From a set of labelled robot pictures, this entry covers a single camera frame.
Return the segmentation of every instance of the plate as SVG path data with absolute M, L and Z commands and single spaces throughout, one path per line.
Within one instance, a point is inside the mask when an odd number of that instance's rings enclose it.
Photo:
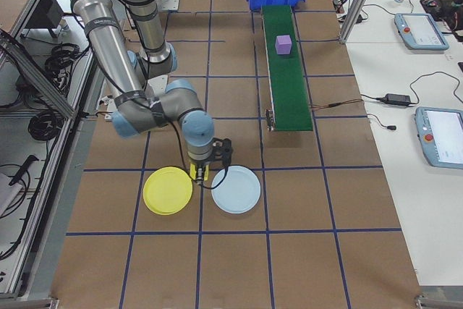
M 143 187 L 143 200 L 152 212 L 172 215 L 181 211 L 190 201 L 193 185 L 190 177 L 180 168 L 167 166 L 152 173 Z
M 216 186 L 224 175 L 225 169 L 217 173 L 212 181 L 212 187 Z M 243 166 L 230 166 L 224 182 L 212 190 L 212 199 L 227 213 L 245 213 L 254 208 L 259 197 L 258 177 Z

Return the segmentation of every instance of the white table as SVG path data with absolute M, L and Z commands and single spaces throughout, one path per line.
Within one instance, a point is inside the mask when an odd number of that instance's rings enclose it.
M 412 0 L 422 12 L 419 0 Z M 367 0 L 389 11 L 410 12 L 408 0 Z M 415 96 L 409 84 L 418 76 L 438 70 L 458 77 L 463 72 L 463 45 L 446 36 L 450 49 L 443 53 L 418 54 L 408 50 L 399 37 L 394 17 L 377 7 L 365 7 L 367 22 L 355 25 L 347 49 L 360 92 L 369 96 L 386 93 Z M 456 81 L 445 75 L 424 77 L 414 84 L 420 106 L 463 109 L 452 95 Z M 463 98 L 463 86 L 457 91 Z M 421 286 L 463 285 L 463 171 L 431 167 L 420 147 L 414 121 L 415 108 L 398 108 L 366 102 L 368 113 L 395 132 L 384 130 L 372 119 L 371 127 L 417 278 Z

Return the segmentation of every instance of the purple cube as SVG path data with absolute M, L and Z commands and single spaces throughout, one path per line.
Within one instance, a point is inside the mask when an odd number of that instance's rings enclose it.
M 276 36 L 275 48 L 276 54 L 290 54 L 291 53 L 291 37 L 289 35 Z

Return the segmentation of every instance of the screen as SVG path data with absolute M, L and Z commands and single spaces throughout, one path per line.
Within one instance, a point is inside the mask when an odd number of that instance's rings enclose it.
M 410 33 L 418 45 L 440 46 L 442 41 L 439 38 L 434 26 L 428 16 L 403 15 L 407 22 Z
M 456 112 L 427 110 L 439 162 L 463 164 L 463 122 Z

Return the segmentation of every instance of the light blue plate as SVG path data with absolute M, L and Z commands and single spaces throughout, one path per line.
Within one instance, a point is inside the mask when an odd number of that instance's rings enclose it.
M 212 187 L 224 177 L 222 169 L 214 177 Z M 224 182 L 212 190 L 212 199 L 217 206 L 227 213 L 245 213 L 251 210 L 259 201 L 260 182 L 258 177 L 243 166 L 230 166 Z

